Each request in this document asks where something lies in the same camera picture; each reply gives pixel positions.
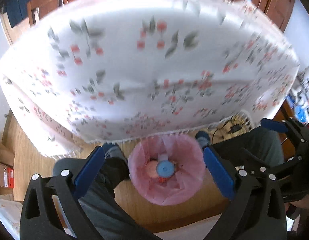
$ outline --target dark blue cloth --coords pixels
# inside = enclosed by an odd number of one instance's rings
[[[30,0],[5,0],[4,12],[7,12],[12,28],[28,17],[27,3],[29,1]]]

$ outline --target pink container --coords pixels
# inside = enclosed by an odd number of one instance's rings
[[[147,175],[151,159],[168,155],[176,172],[167,182]],[[163,135],[144,139],[128,158],[130,179],[140,195],[153,204],[168,206],[185,202],[202,186],[206,165],[197,141],[188,135]]]

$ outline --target wooden floor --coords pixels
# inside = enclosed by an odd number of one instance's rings
[[[55,160],[38,153],[13,115],[7,128],[5,145],[15,153],[14,198],[23,201],[31,176],[34,173],[39,173],[42,177],[51,176]],[[121,144],[120,147],[128,157],[135,145],[136,142],[130,142]],[[84,144],[84,151],[78,157],[86,158],[94,147],[95,145]],[[152,232],[178,228],[220,214],[228,204],[208,171],[201,190],[187,202],[176,206],[157,206],[149,203],[138,194],[130,181],[119,184],[115,189],[115,195],[117,203],[138,224]]]

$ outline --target chair backrest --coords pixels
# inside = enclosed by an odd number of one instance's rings
[[[27,3],[27,11],[30,26],[36,24],[35,12],[38,12],[39,19],[48,13],[59,8],[65,3],[65,0],[30,0]]]

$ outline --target blue round lid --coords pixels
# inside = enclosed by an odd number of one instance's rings
[[[174,174],[174,165],[169,161],[159,162],[157,165],[157,173],[162,178],[169,178]]]

